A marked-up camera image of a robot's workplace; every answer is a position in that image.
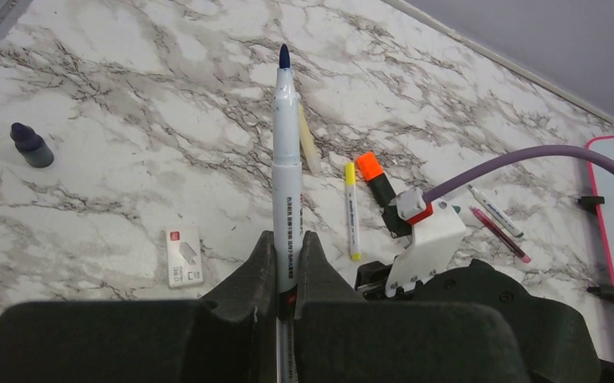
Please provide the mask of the pink red pen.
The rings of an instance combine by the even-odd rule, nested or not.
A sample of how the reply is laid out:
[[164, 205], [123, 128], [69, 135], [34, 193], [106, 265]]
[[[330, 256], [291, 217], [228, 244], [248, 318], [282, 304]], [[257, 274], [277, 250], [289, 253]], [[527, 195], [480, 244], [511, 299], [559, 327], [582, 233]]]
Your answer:
[[532, 259], [499, 228], [482, 210], [477, 207], [469, 208], [474, 216], [498, 239], [500, 239], [523, 263], [530, 263]]

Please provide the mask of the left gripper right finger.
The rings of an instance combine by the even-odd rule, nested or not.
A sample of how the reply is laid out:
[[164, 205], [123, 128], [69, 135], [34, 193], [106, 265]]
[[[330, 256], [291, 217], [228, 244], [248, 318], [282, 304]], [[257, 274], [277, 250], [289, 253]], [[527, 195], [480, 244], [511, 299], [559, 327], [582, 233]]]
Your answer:
[[301, 382], [527, 382], [505, 319], [470, 303], [376, 301], [303, 239], [294, 332]]

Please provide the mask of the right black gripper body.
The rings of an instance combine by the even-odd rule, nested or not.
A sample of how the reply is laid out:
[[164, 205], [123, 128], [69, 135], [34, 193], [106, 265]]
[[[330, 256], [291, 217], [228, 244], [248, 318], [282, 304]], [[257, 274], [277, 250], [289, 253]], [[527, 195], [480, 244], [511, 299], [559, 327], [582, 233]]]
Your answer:
[[418, 282], [397, 298], [384, 298], [390, 268], [379, 262], [358, 268], [355, 289], [367, 300], [470, 303], [496, 310], [509, 325], [529, 382], [598, 382], [601, 362], [583, 316], [571, 306], [529, 293], [519, 282], [475, 259], [466, 267]]

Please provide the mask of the white yellow highlighter pen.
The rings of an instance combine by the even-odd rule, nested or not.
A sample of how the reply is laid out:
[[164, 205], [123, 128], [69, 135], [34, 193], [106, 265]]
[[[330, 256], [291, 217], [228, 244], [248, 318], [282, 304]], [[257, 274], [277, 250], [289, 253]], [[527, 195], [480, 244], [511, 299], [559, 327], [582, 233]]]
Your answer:
[[360, 261], [362, 250], [359, 238], [356, 171], [353, 162], [345, 164], [344, 176], [350, 256], [353, 261]]

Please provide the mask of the yellow marker pen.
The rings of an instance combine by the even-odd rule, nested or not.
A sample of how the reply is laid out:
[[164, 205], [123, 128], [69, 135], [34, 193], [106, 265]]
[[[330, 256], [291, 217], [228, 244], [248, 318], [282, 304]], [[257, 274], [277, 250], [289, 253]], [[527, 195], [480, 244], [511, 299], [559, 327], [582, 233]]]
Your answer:
[[319, 174], [322, 170], [320, 157], [315, 147], [311, 130], [309, 129], [304, 109], [301, 103], [298, 105], [299, 127], [300, 127], [300, 143], [302, 146], [304, 157], [307, 161], [312, 174]]

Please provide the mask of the thin white blue pen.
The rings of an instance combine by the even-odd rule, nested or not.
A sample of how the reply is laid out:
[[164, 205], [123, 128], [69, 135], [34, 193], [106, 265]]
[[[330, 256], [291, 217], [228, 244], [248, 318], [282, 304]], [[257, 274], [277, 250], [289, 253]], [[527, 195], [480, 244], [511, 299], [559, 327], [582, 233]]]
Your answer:
[[273, 113], [271, 187], [279, 320], [279, 380], [297, 382], [292, 321], [303, 245], [303, 169], [299, 95], [295, 89], [290, 51], [285, 44], [279, 50]]

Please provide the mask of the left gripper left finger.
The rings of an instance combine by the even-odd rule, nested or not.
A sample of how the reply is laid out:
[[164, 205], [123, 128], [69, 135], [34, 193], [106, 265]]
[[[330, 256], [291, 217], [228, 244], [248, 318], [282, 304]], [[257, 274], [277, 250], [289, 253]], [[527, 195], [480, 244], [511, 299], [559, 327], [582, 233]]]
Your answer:
[[0, 315], [0, 382], [274, 382], [274, 236], [198, 299], [25, 302]]

